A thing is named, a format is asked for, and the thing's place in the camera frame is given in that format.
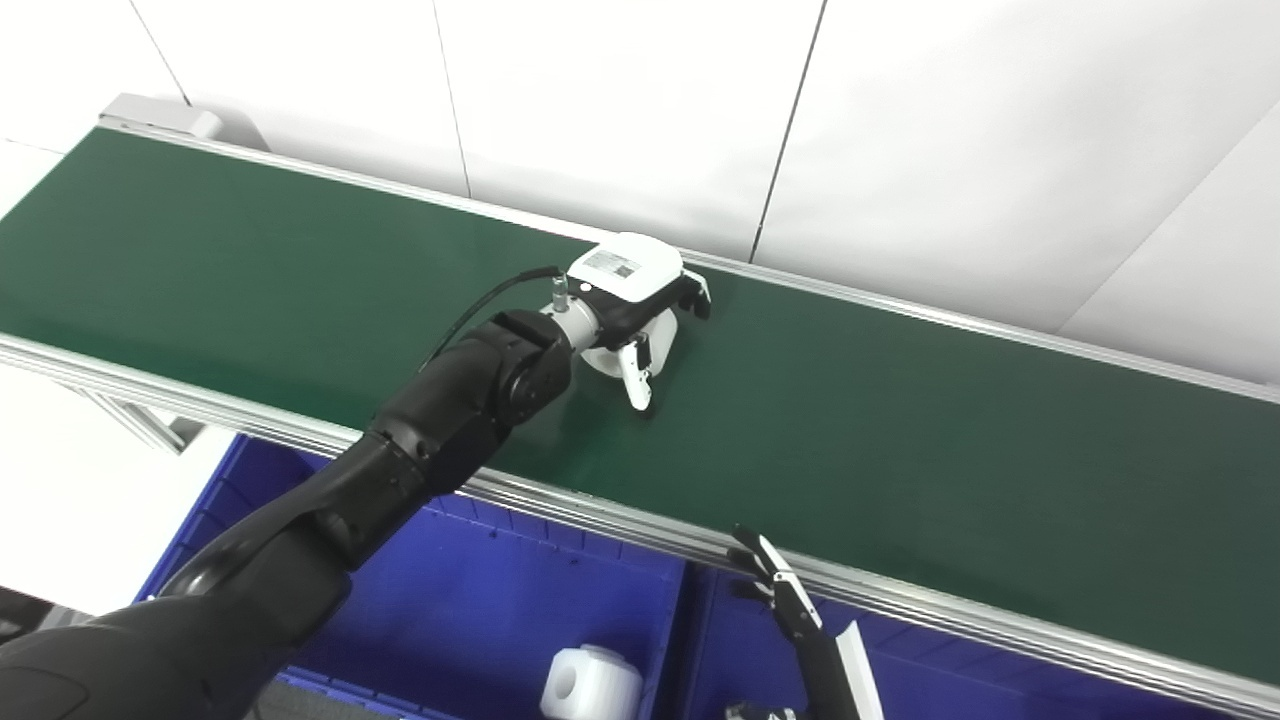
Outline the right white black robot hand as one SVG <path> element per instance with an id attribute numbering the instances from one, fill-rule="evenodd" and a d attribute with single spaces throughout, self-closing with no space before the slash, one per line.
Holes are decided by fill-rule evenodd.
<path id="1" fill-rule="evenodd" d="M 724 708 L 726 719 L 883 719 L 881 693 L 858 623 L 831 634 L 799 574 L 762 533 L 736 524 L 735 547 L 724 556 L 748 582 L 733 594 L 764 605 L 796 655 L 806 707 L 765 707 L 746 701 Z"/>

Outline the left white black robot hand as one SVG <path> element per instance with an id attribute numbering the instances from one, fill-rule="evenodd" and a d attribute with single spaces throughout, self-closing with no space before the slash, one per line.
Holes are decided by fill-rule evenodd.
<path id="1" fill-rule="evenodd" d="M 631 407 L 653 410 L 653 377 L 662 373 L 678 332 L 676 310 L 707 320 L 707 279 L 684 265 L 681 252 L 658 238 L 616 233 L 576 259 L 556 281 L 544 309 L 573 354 L 618 378 Z"/>

